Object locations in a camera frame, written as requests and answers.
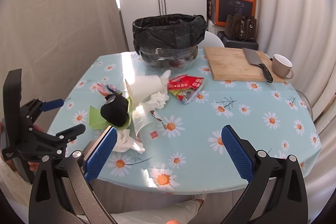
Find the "white curtain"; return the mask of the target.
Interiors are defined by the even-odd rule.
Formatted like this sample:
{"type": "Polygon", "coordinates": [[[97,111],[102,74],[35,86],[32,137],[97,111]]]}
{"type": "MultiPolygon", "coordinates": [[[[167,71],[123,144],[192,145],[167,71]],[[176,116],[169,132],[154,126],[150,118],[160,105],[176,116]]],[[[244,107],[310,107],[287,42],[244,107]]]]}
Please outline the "white curtain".
{"type": "Polygon", "coordinates": [[[335,0],[257,0],[260,48],[293,63],[291,84],[305,94],[322,149],[306,178],[309,210],[335,190],[335,0]]]}

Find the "small crumpled white tissue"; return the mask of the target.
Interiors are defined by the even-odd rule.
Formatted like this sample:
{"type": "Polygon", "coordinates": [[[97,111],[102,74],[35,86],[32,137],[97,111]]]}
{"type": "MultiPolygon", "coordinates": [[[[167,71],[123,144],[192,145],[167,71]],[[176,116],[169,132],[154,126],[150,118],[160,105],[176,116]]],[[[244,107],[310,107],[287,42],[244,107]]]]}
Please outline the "small crumpled white tissue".
{"type": "Polygon", "coordinates": [[[150,100],[147,101],[147,104],[154,109],[163,109],[168,100],[169,96],[167,94],[157,92],[150,96],[150,100]]]}

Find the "clear plastic trash bin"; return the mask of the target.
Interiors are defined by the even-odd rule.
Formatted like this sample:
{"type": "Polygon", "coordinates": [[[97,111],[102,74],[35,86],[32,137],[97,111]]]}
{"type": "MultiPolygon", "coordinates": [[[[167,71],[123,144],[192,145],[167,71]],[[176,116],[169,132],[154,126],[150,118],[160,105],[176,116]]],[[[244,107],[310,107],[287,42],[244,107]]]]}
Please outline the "clear plastic trash bin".
{"type": "Polygon", "coordinates": [[[198,55],[198,46],[184,49],[145,48],[139,49],[142,63],[152,70],[183,72],[193,64],[198,55]]]}

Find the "wooden cutting board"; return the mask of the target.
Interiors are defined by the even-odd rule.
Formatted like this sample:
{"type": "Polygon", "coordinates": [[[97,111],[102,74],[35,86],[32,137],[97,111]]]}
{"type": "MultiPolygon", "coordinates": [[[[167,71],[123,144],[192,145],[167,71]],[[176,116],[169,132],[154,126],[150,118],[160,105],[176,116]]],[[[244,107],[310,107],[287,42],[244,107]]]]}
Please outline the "wooden cutting board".
{"type": "Polygon", "coordinates": [[[248,63],[242,49],[204,47],[204,52],[215,81],[266,81],[262,70],[248,63]]]}

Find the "white tissue behind cup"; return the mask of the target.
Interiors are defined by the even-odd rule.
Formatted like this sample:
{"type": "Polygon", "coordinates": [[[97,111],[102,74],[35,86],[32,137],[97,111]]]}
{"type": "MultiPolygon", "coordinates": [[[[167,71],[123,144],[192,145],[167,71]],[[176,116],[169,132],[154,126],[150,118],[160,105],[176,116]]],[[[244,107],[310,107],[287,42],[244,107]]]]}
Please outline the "white tissue behind cup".
{"type": "Polygon", "coordinates": [[[165,87],[168,86],[170,76],[171,76],[171,70],[167,70],[159,77],[163,86],[165,87]]]}

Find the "white paper cup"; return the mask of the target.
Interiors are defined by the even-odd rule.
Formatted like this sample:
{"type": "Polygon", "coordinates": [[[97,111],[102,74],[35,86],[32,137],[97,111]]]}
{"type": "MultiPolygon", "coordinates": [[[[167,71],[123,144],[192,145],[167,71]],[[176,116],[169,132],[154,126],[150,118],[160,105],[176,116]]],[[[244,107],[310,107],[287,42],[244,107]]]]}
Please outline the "white paper cup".
{"type": "Polygon", "coordinates": [[[142,103],[152,94],[160,92],[164,87],[162,81],[156,75],[128,78],[125,79],[125,84],[134,105],[142,103]]]}

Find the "beige ceramic mug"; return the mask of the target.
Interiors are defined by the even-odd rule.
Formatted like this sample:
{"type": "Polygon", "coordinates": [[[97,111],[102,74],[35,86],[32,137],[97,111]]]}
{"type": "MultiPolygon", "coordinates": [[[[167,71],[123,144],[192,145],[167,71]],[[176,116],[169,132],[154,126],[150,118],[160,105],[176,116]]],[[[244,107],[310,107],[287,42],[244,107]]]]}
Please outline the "beige ceramic mug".
{"type": "Polygon", "coordinates": [[[294,77],[294,73],[292,71],[293,64],[283,55],[274,54],[271,67],[273,73],[279,77],[289,80],[294,77]]]}

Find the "black crumpled cloth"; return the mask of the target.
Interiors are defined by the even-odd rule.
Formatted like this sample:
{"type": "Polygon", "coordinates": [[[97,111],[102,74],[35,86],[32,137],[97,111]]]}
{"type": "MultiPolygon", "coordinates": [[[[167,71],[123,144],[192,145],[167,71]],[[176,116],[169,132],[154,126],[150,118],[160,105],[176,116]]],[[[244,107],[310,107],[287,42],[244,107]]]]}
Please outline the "black crumpled cloth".
{"type": "Polygon", "coordinates": [[[128,101],[120,94],[110,94],[105,97],[106,103],[101,107],[100,113],[108,122],[122,126],[128,117],[128,101]]]}

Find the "brown leather handbag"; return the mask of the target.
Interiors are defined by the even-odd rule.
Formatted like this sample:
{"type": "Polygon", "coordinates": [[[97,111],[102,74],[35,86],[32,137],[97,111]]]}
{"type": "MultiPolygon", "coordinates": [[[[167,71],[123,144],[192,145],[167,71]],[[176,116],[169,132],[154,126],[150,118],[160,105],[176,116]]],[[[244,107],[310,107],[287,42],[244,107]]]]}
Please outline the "brown leather handbag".
{"type": "Polygon", "coordinates": [[[255,41],[257,19],[254,16],[228,15],[224,33],[232,39],[255,41]]]}

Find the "clear plastic cup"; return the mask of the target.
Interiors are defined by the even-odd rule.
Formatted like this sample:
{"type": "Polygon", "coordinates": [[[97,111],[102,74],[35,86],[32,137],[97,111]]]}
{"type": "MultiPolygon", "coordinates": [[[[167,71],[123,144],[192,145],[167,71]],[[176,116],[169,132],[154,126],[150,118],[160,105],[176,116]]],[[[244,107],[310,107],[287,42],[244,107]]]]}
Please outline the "clear plastic cup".
{"type": "Polygon", "coordinates": [[[138,141],[146,138],[155,139],[161,131],[165,131],[166,124],[153,106],[142,103],[135,107],[132,112],[132,122],[138,141]]]}

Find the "person's white trouser leg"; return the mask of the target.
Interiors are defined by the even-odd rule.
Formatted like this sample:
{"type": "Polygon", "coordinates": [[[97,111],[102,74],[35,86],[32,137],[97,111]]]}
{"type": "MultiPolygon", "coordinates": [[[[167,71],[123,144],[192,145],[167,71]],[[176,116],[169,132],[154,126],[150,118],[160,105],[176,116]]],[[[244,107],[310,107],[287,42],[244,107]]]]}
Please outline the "person's white trouser leg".
{"type": "Polygon", "coordinates": [[[111,214],[118,223],[189,223],[196,217],[206,200],[206,194],[159,209],[111,214]]]}

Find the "red snack wrapper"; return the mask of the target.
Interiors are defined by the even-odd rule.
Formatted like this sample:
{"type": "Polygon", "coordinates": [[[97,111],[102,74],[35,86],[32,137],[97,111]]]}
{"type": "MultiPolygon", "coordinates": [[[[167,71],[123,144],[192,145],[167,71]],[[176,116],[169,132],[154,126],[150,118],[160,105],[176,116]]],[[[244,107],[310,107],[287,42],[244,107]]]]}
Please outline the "red snack wrapper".
{"type": "Polygon", "coordinates": [[[183,104],[190,103],[201,91],[205,79],[188,74],[169,80],[168,91],[183,104]]]}

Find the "colourful snack wrapper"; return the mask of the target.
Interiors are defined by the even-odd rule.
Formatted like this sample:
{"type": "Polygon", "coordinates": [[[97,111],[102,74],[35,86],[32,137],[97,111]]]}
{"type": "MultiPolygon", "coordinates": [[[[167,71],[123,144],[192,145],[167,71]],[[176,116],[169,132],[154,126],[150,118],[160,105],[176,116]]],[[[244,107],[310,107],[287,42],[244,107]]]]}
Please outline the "colourful snack wrapper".
{"type": "Polygon", "coordinates": [[[110,94],[122,94],[123,92],[120,91],[117,87],[115,87],[112,84],[106,84],[106,83],[97,83],[95,85],[97,91],[103,96],[106,97],[110,94]]]}

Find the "white chair back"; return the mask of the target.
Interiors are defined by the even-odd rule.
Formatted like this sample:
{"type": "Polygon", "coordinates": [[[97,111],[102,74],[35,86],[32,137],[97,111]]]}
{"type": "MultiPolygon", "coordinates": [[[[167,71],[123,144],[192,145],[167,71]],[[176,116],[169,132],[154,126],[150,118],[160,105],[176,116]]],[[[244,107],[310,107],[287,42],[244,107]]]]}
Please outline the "white chair back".
{"type": "Polygon", "coordinates": [[[222,47],[224,48],[224,44],[221,39],[215,34],[206,31],[204,40],[199,44],[201,48],[204,47],[222,47]]]}

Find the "black storage box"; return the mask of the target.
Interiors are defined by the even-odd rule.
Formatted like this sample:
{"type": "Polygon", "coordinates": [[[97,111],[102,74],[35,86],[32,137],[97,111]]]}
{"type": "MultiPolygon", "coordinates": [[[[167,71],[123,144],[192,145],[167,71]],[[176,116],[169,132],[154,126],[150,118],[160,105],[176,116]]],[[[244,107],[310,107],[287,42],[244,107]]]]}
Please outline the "black storage box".
{"type": "Polygon", "coordinates": [[[229,38],[224,31],[219,31],[217,33],[217,37],[221,39],[223,45],[226,48],[237,48],[237,49],[242,49],[242,48],[248,48],[251,50],[257,51],[259,49],[259,45],[256,41],[241,41],[241,40],[236,40],[229,38]]]}

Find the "large white tissue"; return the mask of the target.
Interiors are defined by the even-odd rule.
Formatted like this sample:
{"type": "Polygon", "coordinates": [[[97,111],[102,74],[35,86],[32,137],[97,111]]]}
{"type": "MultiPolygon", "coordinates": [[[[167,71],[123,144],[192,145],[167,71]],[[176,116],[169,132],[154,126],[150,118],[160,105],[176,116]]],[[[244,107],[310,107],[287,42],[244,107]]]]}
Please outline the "large white tissue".
{"type": "Polygon", "coordinates": [[[143,147],[143,144],[140,141],[137,141],[130,136],[129,129],[118,130],[117,131],[117,142],[115,146],[113,147],[112,151],[124,153],[130,149],[140,154],[143,154],[145,152],[145,148],[143,147]]]}

